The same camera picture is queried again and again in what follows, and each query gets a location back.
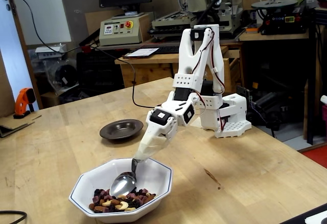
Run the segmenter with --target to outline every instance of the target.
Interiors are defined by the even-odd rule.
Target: trail mix
[[[128,195],[119,195],[118,197],[110,196],[109,190],[97,189],[94,191],[93,203],[88,206],[94,213],[133,211],[155,197],[155,194],[149,193],[147,189],[139,191],[134,189]]]

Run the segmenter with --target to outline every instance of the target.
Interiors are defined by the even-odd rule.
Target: white bowl
[[[96,214],[89,209],[93,203],[92,198],[96,189],[109,189],[114,179],[123,172],[131,170],[132,159],[115,159],[99,166],[78,178],[70,196],[71,201],[85,215],[104,223],[133,222],[154,210],[171,192],[173,170],[162,163],[147,159],[139,163],[136,170],[137,190],[146,188],[150,193],[155,193],[154,200],[129,212],[100,213]]]

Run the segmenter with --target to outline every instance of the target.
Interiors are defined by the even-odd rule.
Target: orange power tool
[[[22,119],[34,111],[33,103],[35,102],[35,94],[32,88],[23,88],[17,97],[15,104],[15,119]]]

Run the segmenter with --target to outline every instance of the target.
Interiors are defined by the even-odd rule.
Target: red carpet
[[[317,164],[327,168],[327,146],[323,146],[311,151],[306,151],[302,154],[315,161]]]

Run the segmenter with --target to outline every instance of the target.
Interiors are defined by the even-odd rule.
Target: small metal plate
[[[135,119],[120,120],[104,126],[100,136],[108,140],[119,140],[136,135],[143,128],[143,123]]]
[[[285,8],[285,7],[292,7],[297,4],[297,0],[276,0],[276,3],[269,4],[270,1],[263,1],[253,3],[251,6],[254,9],[277,9],[277,8]]]

